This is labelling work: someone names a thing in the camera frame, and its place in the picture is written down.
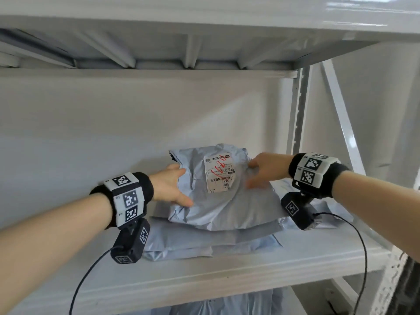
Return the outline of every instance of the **lower shelf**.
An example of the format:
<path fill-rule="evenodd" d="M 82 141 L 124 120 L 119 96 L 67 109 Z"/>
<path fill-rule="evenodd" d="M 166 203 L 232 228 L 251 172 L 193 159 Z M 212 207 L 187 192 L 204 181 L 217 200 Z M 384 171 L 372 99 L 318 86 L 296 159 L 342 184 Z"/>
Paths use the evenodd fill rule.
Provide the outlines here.
<path fill-rule="evenodd" d="M 74 290 L 95 259 L 111 246 L 108 230 L 63 266 L 10 314 L 68 312 Z M 390 251 L 362 233 L 369 271 L 382 269 Z M 199 301 L 250 291 L 362 273 L 364 253 L 350 226 L 287 230 L 276 234 L 283 248 L 273 252 L 117 265 L 105 257 L 76 299 L 74 314 L 108 315 Z"/>

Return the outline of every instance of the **white label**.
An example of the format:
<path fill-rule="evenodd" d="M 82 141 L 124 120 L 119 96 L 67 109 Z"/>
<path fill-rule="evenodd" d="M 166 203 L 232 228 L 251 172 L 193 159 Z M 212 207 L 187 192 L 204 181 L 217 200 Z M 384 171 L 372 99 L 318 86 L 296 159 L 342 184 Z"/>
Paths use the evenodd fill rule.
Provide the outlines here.
<path fill-rule="evenodd" d="M 229 153 L 204 157 L 208 193 L 228 191 L 235 180 L 235 168 Z"/>

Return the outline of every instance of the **black cable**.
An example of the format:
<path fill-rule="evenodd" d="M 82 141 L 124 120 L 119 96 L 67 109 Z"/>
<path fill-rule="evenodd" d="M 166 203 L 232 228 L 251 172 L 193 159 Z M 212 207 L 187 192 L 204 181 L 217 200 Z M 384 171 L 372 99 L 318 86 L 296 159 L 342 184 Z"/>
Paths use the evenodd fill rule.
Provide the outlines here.
<path fill-rule="evenodd" d="M 365 251 L 365 274 L 363 275 L 362 288 L 360 289 L 360 293 L 359 293 L 359 296 L 357 297 L 357 301 L 356 301 L 356 304 L 355 304 L 354 310 L 353 310 L 353 315 L 355 315 L 356 311 L 357 311 L 357 308 L 359 307 L 360 298 L 362 297 L 363 291 L 365 290 L 366 278 L 368 276 L 368 251 L 366 249 L 365 242 L 363 241 L 362 235 L 360 234 L 359 230 L 354 225 L 352 225 L 349 221 L 347 221 L 346 219 L 343 219 L 339 215 L 336 215 L 334 213 L 329 213 L 329 212 L 319 212 L 319 213 L 314 214 L 314 216 L 318 216 L 318 215 L 332 215 L 333 217 L 337 217 L 337 218 L 343 220 L 344 222 L 347 222 L 349 225 L 351 225 L 356 230 L 357 234 L 359 235 L 360 241 L 362 241 L 363 250 Z"/>
<path fill-rule="evenodd" d="M 327 301 L 328 305 L 330 306 L 331 310 L 333 311 L 334 315 L 339 315 L 336 310 L 334 309 L 333 305 L 331 304 L 330 301 Z"/>
<path fill-rule="evenodd" d="M 107 250 L 104 254 L 102 254 L 96 261 L 95 263 L 92 264 L 92 266 L 89 268 L 89 270 L 87 270 L 86 274 L 83 276 L 83 278 L 81 279 L 79 285 L 76 288 L 76 291 L 74 292 L 73 295 L 73 299 L 71 300 L 71 304 L 70 304 L 70 310 L 68 311 L 68 315 L 71 315 L 73 313 L 73 306 L 74 306 L 74 301 L 76 300 L 76 295 L 80 290 L 81 285 L 83 284 L 84 280 L 87 278 L 87 276 L 89 275 L 90 271 L 92 271 L 92 269 L 95 267 L 95 265 L 98 264 L 98 262 L 105 256 L 107 255 L 109 252 L 111 252 L 113 249 L 122 249 L 123 247 L 121 245 L 118 245 L 116 247 L 112 247 L 109 250 Z"/>

